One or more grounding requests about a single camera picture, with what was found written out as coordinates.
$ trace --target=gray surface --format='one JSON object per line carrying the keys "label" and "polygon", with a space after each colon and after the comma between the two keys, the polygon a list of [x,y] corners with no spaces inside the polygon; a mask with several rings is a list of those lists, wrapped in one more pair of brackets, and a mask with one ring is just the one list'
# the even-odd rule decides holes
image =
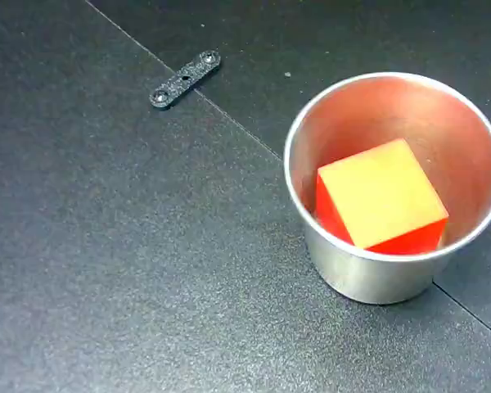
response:
{"label": "gray surface", "polygon": [[[174,69],[217,48],[202,91],[279,155],[309,98],[364,72],[439,79],[491,119],[491,0],[91,1]],[[491,228],[436,282],[491,327]]]}
{"label": "gray surface", "polygon": [[153,111],[168,75],[82,2],[1,2],[0,392],[491,391],[490,330],[335,294],[280,161],[196,94]]}

